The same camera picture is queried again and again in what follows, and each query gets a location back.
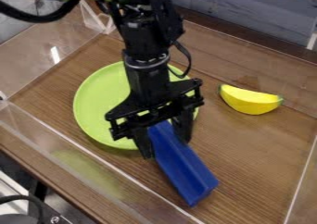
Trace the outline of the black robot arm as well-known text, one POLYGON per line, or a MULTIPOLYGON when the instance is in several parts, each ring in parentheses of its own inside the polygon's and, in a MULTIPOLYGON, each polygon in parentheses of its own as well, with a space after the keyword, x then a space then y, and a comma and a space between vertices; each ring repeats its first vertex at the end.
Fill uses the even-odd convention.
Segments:
MULTIPOLYGON (((0 0, 0 14, 29 23, 61 19, 81 0, 55 0, 60 8, 33 15, 0 0)), ((178 41, 184 33, 183 18, 172 0, 92 0, 109 14, 125 48, 121 51, 128 95, 105 114, 115 140, 134 141, 142 156, 155 155, 148 129, 172 121, 182 142, 191 140, 194 110, 203 104, 202 81, 176 73, 168 66, 170 48, 190 52, 178 41)))

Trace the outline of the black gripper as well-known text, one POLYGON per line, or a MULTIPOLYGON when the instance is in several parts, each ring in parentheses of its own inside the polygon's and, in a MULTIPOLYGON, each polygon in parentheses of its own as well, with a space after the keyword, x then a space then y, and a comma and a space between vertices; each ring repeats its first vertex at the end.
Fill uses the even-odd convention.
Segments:
POLYGON ((105 114, 113 140, 132 137, 144 159, 154 156, 147 128, 168 119, 178 139, 188 143, 194 109, 203 104, 202 81, 171 81, 168 60, 167 56, 152 62, 124 56, 129 96, 105 114))

